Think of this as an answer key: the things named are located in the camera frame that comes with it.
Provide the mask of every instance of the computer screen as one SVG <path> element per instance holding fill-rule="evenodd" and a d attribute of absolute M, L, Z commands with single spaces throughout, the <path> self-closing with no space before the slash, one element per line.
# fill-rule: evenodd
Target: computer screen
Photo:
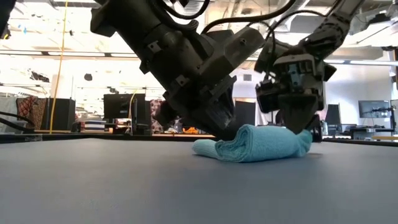
<path fill-rule="evenodd" d="M 383 109 L 390 108 L 388 100 L 359 100 L 360 118 L 389 118 L 390 112 Z"/>
<path fill-rule="evenodd" d="M 104 118 L 128 118 L 131 97 L 132 94 L 104 94 Z M 131 103 L 132 117 L 136 117 L 140 123 L 140 119 L 145 120 L 145 111 L 145 94 L 135 94 Z"/>
<path fill-rule="evenodd" d="M 325 121 L 328 125 L 341 124 L 339 105 L 333 105 L 333 104 L 328 105 Z"/>
<path fill-rule="evenodd" d="M 242 124 L 255 125 L 256 104 L 250 102 L 236 101 L 235 116 Z"/>

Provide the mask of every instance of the ceiling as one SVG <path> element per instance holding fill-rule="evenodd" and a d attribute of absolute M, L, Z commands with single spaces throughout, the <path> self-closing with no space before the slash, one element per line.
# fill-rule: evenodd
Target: ceiling
<path fill-rule="evenodd" d="M 307 0 L 304 9 L 326 13 L 333 4 L 332 0 Z M 388 1 L 366 1 L 361 11 L 367 12 L 375 9 L 383 9 L 391 4 Z M 132 50 L 120 38 L 118 34 L 107 38 L 90 32 L 91 7 L 98 6 L 93 0 L 71 0 L 65 8 L 64 1 L 47 0 L 23 0 L 17 2 L 9 20 L 12 38 L 0 41 L 0 49 L 4 50 L 39 50 L 59 51 L 62 45 L 63 15 L 67 10 L 67 26 L 65 35 L 65 50 L 75 52 L 113 52 L 131 53 Z M 176 7 L 175 10 L 182 14 L 192 14 L 201 7 L 201 1 L 191 1 L 186 9 Z M 205 14 L 197 20 L 200 23 L 198 31 L 205 25 L 216 19 L 237 16 L 257 16 L 275 11 L 277 0 L 216 0 L 212 1 Z M 277 38 L 280 41 L 296 44 L 306 37 L 322 20 L 310 14 L 303 14 L 294 18 L 289 32 L 279 32 Z M 245 23 L 222 24 L 214 28 L 232 29 L 237 32 Z M 265 33 L 266 28 L 261 25 L 253 25 Z M 389 44 L 398 38 L 385 35 L 383 43 Z M 344 47 L 368 47 L 370 41 L 357 43 L 358 40 L 347 38 Z"/>

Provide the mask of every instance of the wall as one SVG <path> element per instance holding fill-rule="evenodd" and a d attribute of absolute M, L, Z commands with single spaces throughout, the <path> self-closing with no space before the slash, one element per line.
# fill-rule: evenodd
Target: wall
<path fill-rule="evenodd" d="M 243 75 L 251 75 L 251 81 L 243 81 Z M 264 79 L 260 73 L 250 69 L 237 68 L 229 74 L 231 77 L 236 76 L 233 98 L 256 98 L 256 85 Z"/>
<path fill-rule="evenodd" d="M 389 119 L 359 118 L 358 100 L 390 100 L 392 84 L 389 67 L 338 65 L 337 72 L 325 84 L 326 103 L 340 104 L 341 123 L 384 125 Z"/>

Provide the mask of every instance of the blue towel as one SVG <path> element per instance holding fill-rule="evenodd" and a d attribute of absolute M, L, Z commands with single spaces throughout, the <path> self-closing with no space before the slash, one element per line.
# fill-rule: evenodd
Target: blue towel
<path fill-rule="evenodd" d="M 303 157 L 312 143 L 304 130 L 296 135 L 286 128 L 245 124 L 232 141 L 197 140 L 192 149 L 201 156 L 227 162 L 259 162 L 288 157 Z"/>

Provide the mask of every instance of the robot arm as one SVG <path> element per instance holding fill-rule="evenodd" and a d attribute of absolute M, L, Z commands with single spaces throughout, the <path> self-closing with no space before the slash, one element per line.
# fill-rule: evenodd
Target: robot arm
<path fill-rule="evenodd" d="M 91 31 L 126 41 L 165 88 L 166 101 L 157 112 L 162 125 L 183 117 L 185 122 L 222 139 L 233 139 L 242 124 L 234 119 L 232 99 L 236 77 L 230 73 L 264 44 L 250 27 L 196 33 L 196 21 L 177 24 L 159 0 L 99 1 L 92 11 Z"/>
<path fill-rule="evenodd" d="M 257 72 L 275 73 L 274 83 L 266 78 L 256 87 L 263 113 L 282 110 L 286 127 L 296 134 L 313 121 L 324 107 L 323 82 L 336 71 L 323 60 L 343 44 L 363 2 L 337 1 L 322 24 L 296 46 L 277 41 L 275 55 L 269 54 L 273 43 L 267 41 L 255 67 Z"/>

